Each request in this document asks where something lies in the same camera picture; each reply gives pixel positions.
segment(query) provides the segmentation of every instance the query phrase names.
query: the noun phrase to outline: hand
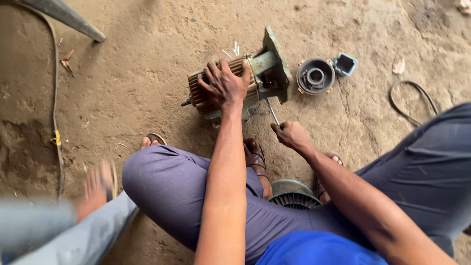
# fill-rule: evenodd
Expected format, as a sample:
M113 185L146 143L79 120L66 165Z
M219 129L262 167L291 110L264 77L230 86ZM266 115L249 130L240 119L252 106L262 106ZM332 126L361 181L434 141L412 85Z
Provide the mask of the hand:
M314 146L309 140L299 122L284 122L280 124L280 127L276 124L271 124L271 128L276 133L280 143L285 146L294 149L299 152L300 150Z
M204 68L204 75L209 80L209 84L203 81L203 75L198 75L198 84L208 93L211 101L217 108L224 112L226 109L240 108L247 95L250 83L250 66L244 60L242 63L242 77L237 77L231 72L226 59L219 61L221 70L218 69L214 61L208 62Z

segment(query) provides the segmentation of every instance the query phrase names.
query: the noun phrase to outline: blue shirt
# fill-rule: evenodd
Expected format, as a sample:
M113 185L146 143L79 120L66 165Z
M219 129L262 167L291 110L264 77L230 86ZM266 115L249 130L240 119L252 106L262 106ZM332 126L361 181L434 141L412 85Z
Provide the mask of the blue shirt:
M369 249L319 231L293 231L271 243L256 265L387 265Z

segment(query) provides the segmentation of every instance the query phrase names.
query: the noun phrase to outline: dusty ground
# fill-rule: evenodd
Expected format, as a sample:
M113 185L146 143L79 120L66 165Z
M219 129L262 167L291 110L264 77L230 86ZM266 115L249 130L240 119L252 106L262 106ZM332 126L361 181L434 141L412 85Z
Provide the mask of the dusty ground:
M334 58L343 51L359 60L351 77L333 92L314 98L294 92L274 109L281 120L299 120L315 144L338 153L356 170L391 149L413 127L389 105L387 91L398 79L394 58L404 57L410 78L422 84L445 110L471 100L471 18L453 0L70 0L107 39L88 37L54 22L60 56L72 48L75 78L60 67L57 117L62 135L69 197L101 157L121 169L147 132L170 145L209 157L217 132L202 121L187 98L187 74L225 55L233 41L241 52L261 47L263 29L273 28L292 75L306 58ZM53 52L43 23L28 12L0 6L0 193L55 196L58 165L51 138ZM413 90L397 94L421 121L432 116ZM281 146L268 115L244 125L268 157L273 179L312 184L309 166ZM127 147L116 145L123 143ZM457 241L460 264L471 260L471 239ZM105 264L191 264L193 253L140 216L105 259Z

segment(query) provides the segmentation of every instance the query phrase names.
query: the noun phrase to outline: purple trousers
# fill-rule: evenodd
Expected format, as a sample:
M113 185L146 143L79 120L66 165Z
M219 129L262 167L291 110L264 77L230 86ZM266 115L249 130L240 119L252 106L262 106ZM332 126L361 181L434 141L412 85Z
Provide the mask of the purple trousers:
M124 164L122 183L134 203L157 225L196 249L210 160L171 146L151 146ZM356 172L384 192L446 253L471 223L471 103L420 126L393 150ZM329 202L311 210L288 209L262 199L263 188L247 168L246 264L294 230L329 231L373 248Z

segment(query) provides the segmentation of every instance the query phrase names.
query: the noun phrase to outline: dry leaf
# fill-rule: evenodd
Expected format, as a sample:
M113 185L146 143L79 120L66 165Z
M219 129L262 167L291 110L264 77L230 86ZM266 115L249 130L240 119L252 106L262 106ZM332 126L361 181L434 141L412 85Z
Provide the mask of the dry leaf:
M67 70L67 72L69 72L72 75L72 77L75 77L72 73L72 69L70 69L70 66L69 66L69 59L70 57L72 57L73 52L74 50L72 49L69 53L67 53L64 57L62 57L62 59L60 59L60 62L64 66L64 68Z
M471 0L456 0L455 6L466 15L471 15Z
M406 62L404 61L404 58L396 60L392 64L393 74L401 75L405 69L406 69Z

